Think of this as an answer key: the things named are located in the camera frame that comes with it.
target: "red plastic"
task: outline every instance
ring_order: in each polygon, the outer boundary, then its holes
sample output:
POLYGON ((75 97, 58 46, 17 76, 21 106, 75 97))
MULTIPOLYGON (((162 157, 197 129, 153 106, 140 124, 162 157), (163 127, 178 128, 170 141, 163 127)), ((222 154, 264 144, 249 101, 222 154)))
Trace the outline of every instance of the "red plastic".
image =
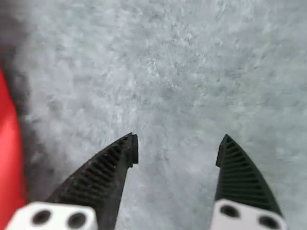
POLYGON ((25 198, 19 123, 0 70, 0 230, 25 205, 25 198))

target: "floor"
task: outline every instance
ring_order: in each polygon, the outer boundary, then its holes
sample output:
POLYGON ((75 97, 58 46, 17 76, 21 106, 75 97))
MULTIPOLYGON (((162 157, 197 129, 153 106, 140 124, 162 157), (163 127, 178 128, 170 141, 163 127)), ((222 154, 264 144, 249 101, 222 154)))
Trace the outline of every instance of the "floor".
POLYGON ((305 229, 307 1, 0 2, 30 199, 134 132, 116 229, 208 229, 228 133, 305 229))

